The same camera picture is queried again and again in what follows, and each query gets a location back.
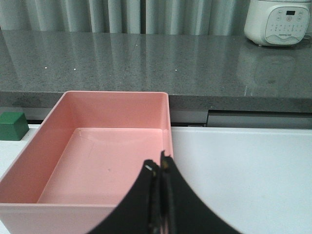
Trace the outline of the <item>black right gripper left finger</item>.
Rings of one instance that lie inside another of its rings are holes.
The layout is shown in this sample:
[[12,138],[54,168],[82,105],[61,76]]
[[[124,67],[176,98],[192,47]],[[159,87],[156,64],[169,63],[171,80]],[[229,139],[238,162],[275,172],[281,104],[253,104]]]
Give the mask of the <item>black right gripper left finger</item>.
[[123,200],[90,234],[161,233],[159,166],[145,160],[136,181]]

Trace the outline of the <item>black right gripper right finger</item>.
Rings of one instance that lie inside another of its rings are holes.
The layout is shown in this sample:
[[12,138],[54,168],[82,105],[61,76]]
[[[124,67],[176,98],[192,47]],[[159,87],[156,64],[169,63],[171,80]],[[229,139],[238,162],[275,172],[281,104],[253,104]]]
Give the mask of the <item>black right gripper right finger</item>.
[[160,204],[165,234],[238,234],[192,190],[173,158],[160,155]]

